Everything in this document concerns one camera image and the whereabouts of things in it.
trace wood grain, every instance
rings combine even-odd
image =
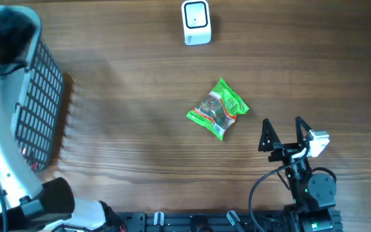
[[[262,120],[301,115],[331,142],[345,231],[371,231],[371,1],[210,0],[213,39],[186,46],[180,1],[28,3],[67,80],[52,166],[116,211],[240,209],[264,173]],[[219,141],[186,113],[223,77],[251,110]],[[257,209],[290,193],[271,176]]]

